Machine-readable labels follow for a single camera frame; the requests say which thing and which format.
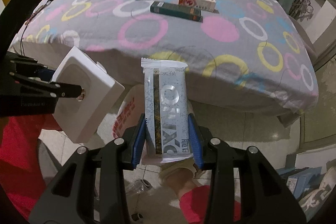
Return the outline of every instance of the blue gripper pad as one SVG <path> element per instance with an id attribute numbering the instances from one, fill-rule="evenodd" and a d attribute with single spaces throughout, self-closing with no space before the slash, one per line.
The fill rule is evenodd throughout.
<path id="1" fill-rule="evenodd" d="M 188 122 L 189 122 L 189 142 L 194 153 L 194 160 L 198 168 L 202 169 L 204 166 L 203 152 L 202 152 L 203 150 L 201 143 L 198 139 L 198 136 L 196 134 L 195 125 L 190 115 L 188 117 Z"/>
<path id="2" fill-rule="evenodd" d="M 146 134 L 146 119 L 143 118 L 140 128 L 139 128 L 139 132 L 136 136 L 136 139 L 133 145 L 132 165 L 134 169 L 140 163 L 143 146 L 145 144 L 145 134 Z"/>

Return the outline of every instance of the metal screw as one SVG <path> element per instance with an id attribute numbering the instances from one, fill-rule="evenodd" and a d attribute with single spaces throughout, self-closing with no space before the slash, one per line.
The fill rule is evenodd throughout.
<path id="1" fill-rule="evenodd" d="M 81 146 L 77 149 L 78 154 L 84 154 L 87 151 L 87 148 L 85 146 Z"/>
<path id="2" fill-rule="evenodd" d="M 210 140 L 210 142 L 211 142 L 213 145 L 218 145 L 218 144 L 221 143 L 220 139 L 218 139 L 218 138 L 212 138 L 212 139 Z"/>
<path id="3" fill-rule="evenodd" d="M 121 145 L 121 144 L 123 144 L 124 142 L 125 142 L 125 140 L 124 140 L 123 138 L 117 138 L 117 139 L 114 140 L 114 143 L 115 143 L 116 145 Z"/>
<path id="4" fill-rule="evenodd" d="M 256 154 L 258 153 L 258 148 L 256 148 L 255 146 L 250 146 L 249 147 L 249 152 L 252 153 L 252 154 Z"/>

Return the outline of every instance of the green box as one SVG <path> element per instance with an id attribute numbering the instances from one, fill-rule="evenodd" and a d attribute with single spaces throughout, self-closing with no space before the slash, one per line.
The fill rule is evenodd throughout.
<path id="1" fill-rule="evenodd" d="M 156 14 L 180 17 L 193 21 L 201 20 L 201 10 L 193 7 L 185 7 L 177 4 L 154 1 L 151 5 L 151 12 Z"/>

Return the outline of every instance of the decorative pattern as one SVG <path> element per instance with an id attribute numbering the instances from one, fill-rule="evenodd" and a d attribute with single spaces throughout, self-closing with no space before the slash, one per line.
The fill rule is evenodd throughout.
<path id="1" fill-rule="evenodd" d="M 184 60 L 191 100 L 243 111 L 282 114 L 315 104 L 309 57 L 276 0 L 216 0 L 202 22 L 152 14 L 153 1 L 55 0 L 28 25 L 25 48 L 77 46 L 121 83 L 142 82 L 141 57 Z"/>

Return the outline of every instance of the plastic bag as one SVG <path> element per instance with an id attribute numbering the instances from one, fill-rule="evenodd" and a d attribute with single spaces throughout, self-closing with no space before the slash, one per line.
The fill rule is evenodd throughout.
<path id="1" fill-rule="evenodd" d="M 145 74 L 145 158 L 151 159 L 147 163 L 162 164 L 192 157 L 184 75 L 188 65 L 142 58 L 141 66 Z"/>

